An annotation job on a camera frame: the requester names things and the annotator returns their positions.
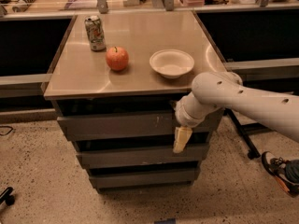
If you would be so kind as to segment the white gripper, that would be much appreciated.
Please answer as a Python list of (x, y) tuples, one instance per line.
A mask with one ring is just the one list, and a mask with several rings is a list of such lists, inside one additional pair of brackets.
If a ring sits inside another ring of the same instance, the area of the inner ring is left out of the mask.
[(175, 129), (173, 152), (180, 153), (186, 147), (192, 135), (192, 129), (202, 123), (206, 116), (218, 108), (214, 105), (201, 104), (190, 92), (176, 102), (175, 117), (181, 125)]

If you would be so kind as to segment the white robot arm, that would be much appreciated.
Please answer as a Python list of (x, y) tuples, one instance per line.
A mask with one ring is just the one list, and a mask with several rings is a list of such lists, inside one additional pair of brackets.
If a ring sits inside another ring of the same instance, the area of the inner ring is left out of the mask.
[(253, 119), (263, 126), (299, 141), (299, 97), (248, 88), (239, 75), (230, 72), (205, 72), (192, 81), (192, 91), (176, 102), (173, 151), (186, 147), (192, 129), (206, 116), (228, 108)]

